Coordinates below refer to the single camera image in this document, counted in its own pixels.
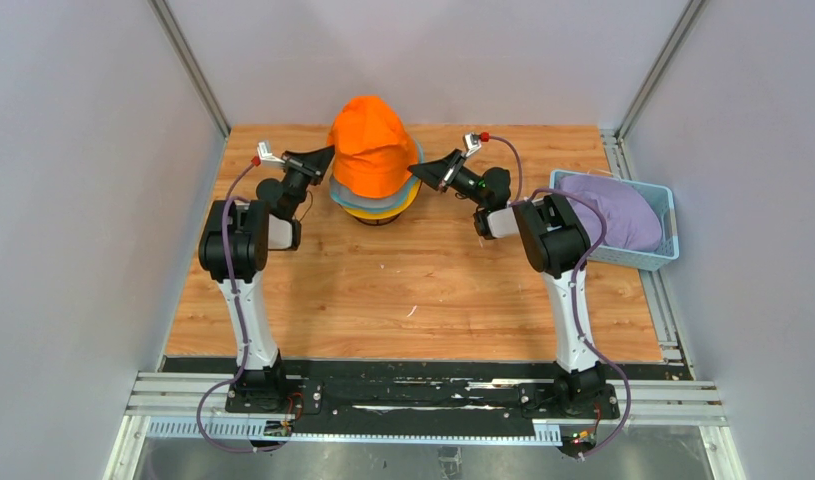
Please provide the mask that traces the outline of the orange hat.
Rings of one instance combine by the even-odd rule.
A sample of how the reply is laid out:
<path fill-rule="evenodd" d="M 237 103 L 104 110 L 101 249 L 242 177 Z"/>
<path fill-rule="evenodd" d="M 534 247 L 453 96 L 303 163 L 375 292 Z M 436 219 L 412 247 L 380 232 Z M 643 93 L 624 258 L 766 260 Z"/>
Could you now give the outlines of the orange hat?
<path fill-rule="evenodd" d="M 365 198 L 398 193 L 411 178 L 409 167 L 419 163 L 416 141 L 377 96 L 352 98 L 335 117 L 327 143 L 335 148 L 337 182 Z"/>

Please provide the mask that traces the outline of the yellow bucket hat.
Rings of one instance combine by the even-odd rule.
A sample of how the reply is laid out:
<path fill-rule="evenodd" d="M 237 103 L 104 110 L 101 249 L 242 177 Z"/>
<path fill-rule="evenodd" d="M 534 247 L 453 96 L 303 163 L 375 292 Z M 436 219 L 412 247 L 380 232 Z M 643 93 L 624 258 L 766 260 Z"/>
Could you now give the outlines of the yellow bucket hat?
<path fill-rule="evenodd" d="M 367 210 L 367 209 L 360 209 L 360 208 L 350 208 L 349 206 L 340 205 L 339 203 L 334 201 L 332 198 L 331 199 L 345 213 L 347 213 L 348 215 L 350 215 L 352 217 L 353 216 L 361 216 L 361 217 L 366 217 L 366 218 L 382 218 L 382 217 L 389 217 L 389 216 L 392 216 L 392 215 L 395 215 L 395 214 L 400 214 L 401 215 L 409 207 L 412 206 L 412 204 L 414 203 L 414 201 L 418 197 L 418 194 L 419 194 L 419 192 L 421 190 L 421 186 L 420 186 L 419 182 L 417 180 L 415 180 L 415 181 L 416 181 L 416 185 L 413 187 L 413 190 L 410 192 L 410 195 L 409 195 L 408 199 L 404 203 L 402 203 L 401 205 L 398 205 L 398 206 L 396 206 L 394 208 L 390 207 L 390 208 L 380 209 L 380 210 L 378 210 L 378 209 Z"/>

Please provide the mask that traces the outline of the light blue bucket hat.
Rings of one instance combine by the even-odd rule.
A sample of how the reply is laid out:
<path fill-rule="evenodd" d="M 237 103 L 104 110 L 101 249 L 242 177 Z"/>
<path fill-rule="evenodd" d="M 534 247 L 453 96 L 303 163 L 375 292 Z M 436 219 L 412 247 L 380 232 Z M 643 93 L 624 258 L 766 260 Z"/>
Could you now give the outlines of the light blue bucket hat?
<path fill-rule="evenodd" d="M 409 168 L 424 162 L 420 144 L 336 148 L 329 195 L 349 215 L 368 221 L 394 218 L 411 206 L 420 181 Z"/>

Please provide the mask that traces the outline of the grey hat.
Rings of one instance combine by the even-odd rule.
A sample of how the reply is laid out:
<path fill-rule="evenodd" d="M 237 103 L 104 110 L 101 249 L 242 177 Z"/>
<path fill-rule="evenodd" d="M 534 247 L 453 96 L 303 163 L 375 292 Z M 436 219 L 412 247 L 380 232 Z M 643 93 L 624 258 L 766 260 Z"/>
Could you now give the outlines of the grey hat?
<path fill-rule="evenodd" d="M 340 205 L 349 206 L 350 208 L 380 210 L 390 207 L 394 208 L 404 203 L 415 185 L 416 181 L 410 179 L 392 195 L 382 198 L 371 198 L 353 192 L 340 183 L 334 176 L 331 176 L 329 178 L 329 193 L 331 198 Z"/>

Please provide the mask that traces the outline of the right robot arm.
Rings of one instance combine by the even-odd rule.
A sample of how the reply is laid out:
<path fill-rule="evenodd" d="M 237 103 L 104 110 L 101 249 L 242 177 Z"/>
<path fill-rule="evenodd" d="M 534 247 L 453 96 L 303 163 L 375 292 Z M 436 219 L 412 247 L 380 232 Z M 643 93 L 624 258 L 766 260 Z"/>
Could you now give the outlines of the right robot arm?
<path fill-rule="evenodd" d="M 578 417 L 592 407 L 604 386 L 584 293 L 589 236 L 569 201 L 549 194 L 537 200 L 511 200 L 511 174 L 498 167 L 477 174 L 465 166 L 459 149 L 446 157 L 410 166 L 423 184 L 438 192 L 449 189 L 476 204 L 477 234 L 487 240 L 520 238 L 531 268 L 546 285 L 556 332 L 554 364 L 558 373 L 548 394 L 526 393 L 528 409 L 552 409 Z"/>

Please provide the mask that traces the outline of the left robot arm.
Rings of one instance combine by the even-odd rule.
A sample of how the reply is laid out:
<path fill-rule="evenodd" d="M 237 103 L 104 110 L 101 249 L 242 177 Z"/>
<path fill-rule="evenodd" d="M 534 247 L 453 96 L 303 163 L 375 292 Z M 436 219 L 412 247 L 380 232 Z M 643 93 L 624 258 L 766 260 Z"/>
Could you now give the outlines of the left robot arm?
<path fill-rule="evenodd" d="M 296 211 L 309 188 L 321 184 L 334 152 L 329 146 L 275 155 L 261 142 L 244 171 L 271 165 L 282 171 L 282 178 L 261 180 L 250 199 L 230 188 L 224 199 L 211 205 L 197 254 L 225 299 L 236 340 L 237 371 L 226 384 L 231 412 L 277 413 L 291 408 L 301 395 L 287 378 L 271 331 L 263 281 L 271 252 L 300 246 L 302 225 Z"/>

